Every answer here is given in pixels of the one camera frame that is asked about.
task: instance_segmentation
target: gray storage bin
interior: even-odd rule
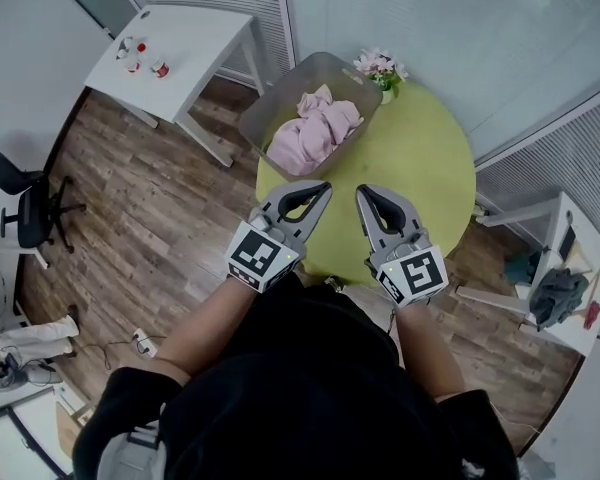
[[[313,172],[294,176],[266,154],[281,125],[298,117],[297,105],[305,92],[313,93],[327,84],[335,100],[349,100],[364,122],[347,137]],[[289,181],[320,179],[364,134],[382,101],[382,91],[351,64],[327,52],[317,52],[289,71],[242,114],[238,128],[269,165]]]

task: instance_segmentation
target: green round table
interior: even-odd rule
[[[458,244],[475,200],[473,157],[462,129],[442,103],[410,80],[396,100],[378,108],[365,135],[323,178],[333,196],[307,241],[304,267],[345,283],[375,284],[363,263],[371,247],[356,210],[358,185],[381,185],[409,199],[445,256]],[[284,183],[261,158],[258,200]]]

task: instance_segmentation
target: flower vase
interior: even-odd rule
[[[380,102],[380,105],[386,105],[387,103],[391,103],[394,97],[395,95],[392,89],[382,91],[382,101]]]

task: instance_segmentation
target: gray cloth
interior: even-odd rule
[[[529,303],[538,331],[564,322],[582,303],[582,294],[588,286],[586,277],[572,274],[568,268],[550,270],[540,281]]]

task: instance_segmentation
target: wooden floor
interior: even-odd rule
[[[73,255],[57,240],[42,247],[51,269],[26,260],[19,300],[29,318],[55,320],[77,304],[77,342],[84,346],[130,340],[138,327],[164,336],[194,310],[224,279],[224,250],[255,204],[257,156],[236,129],[240,112],[255,98],[249,89],[214,79],[191,110],[233,151],[236,161],[227,169],[177,127],[163,122],[152,130],[112,100],[89,96],[51,176],[54,186],[72,176],[67,202],[84,202],[88,210],[65,218]],[[454,284],[511,294],[501,276],[503,260],[525,249],[506,230],[471,224],[447,268]],[[507,420],[540,426],[578,355],[519,332],[511,313],[458,302],[450,292],[430,307],[469,386],[486,389]],[[391,304],[382,290],[347,287],[346,293],[388,326]],[[131,345],[107,350],[113,368],[144,360]],[[77,357],[59,363],[73,383],[98,399],[110,373],[98,348],[78,349]],[[526,426],[504,428],[516,449],[533,434]]]

